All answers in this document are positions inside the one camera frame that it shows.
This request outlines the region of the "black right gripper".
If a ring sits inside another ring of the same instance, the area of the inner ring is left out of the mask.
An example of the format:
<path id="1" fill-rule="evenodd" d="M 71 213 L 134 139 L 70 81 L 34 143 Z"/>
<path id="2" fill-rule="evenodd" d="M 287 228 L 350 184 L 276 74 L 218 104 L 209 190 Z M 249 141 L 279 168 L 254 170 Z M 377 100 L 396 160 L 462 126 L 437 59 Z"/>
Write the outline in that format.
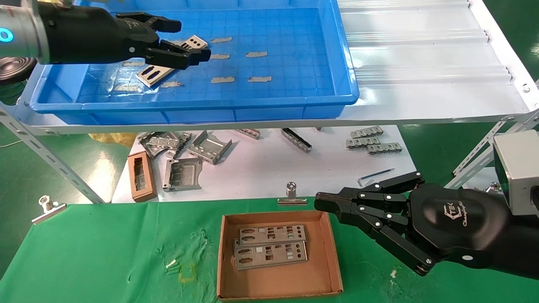
<path id="1" fill-rule="evenodd" d="M 512 213 L 504 198 L 500 194 L 453 190 L 431 183 L 421 186 L 424 182 L 423 174 L 414 171 L 364 188 L 318 192 L 315 208 L 335 214 L 341 224 L 360 229 L 420 276 L 428 274 L 440 261 L 510 270 L 512 258 L 508 255 L 506 232 Z M 392 201 L 387 195 L 408 191 L 412 191 L 409 217 L 406 203 L 396 207 L 347 203 Z"/>

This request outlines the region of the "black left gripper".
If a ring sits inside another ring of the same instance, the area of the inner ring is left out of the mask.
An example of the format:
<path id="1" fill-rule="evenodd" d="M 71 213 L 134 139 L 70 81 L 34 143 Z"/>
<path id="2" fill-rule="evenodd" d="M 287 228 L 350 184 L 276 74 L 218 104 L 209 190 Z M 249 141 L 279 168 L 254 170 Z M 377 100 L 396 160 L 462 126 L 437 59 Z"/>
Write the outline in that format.
<path id="1" fill-rule="evenodd" d="M 185 70 L 208 62 L 211 50 L 159 40 L 181 31 L 179 20 L 147 12 L 111 15 L 104 8 L 39 4 L 48 42 L 43 64 L 109 64 L 143 58 L 149 65 Z"/>

